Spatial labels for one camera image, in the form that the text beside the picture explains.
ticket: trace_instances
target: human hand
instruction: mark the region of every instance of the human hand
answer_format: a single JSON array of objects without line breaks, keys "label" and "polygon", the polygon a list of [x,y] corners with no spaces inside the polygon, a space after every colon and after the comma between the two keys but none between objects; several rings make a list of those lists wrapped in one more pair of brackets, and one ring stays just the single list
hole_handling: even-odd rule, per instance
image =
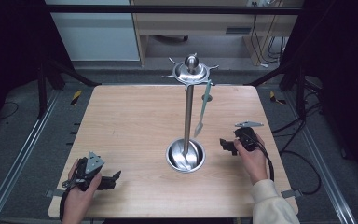
[{"label": "human hand", "polygon": [[[264,146],[264,141],[258,134],[256,134],[256,136],[260,144]],[[249,173],[253,185],[259,180],[268,179],[266,157],[259,147],[257,147],[254,151],[247,151],[238,139],[234,140],[234,147],[240,153],[243,165]]]},{"label": "human hand", "polygon": [[[71,171],[69,171],[68,179],[72,177],[72,174],[77,167],[77,163],[78,160],[75,161]],[[78,187],[74,187],[69,191],[64,206],[64,213],[62,218],[63,224],[77,224],[83,220],[87,210],[89,210],[91,205],[94,192],[97,190],[101,183],[101,179],[102,175],[101,173],[98,173],[96,176],[94,176],[91,183],[89,184],[89,188],[86,191],[82,191]]]}]

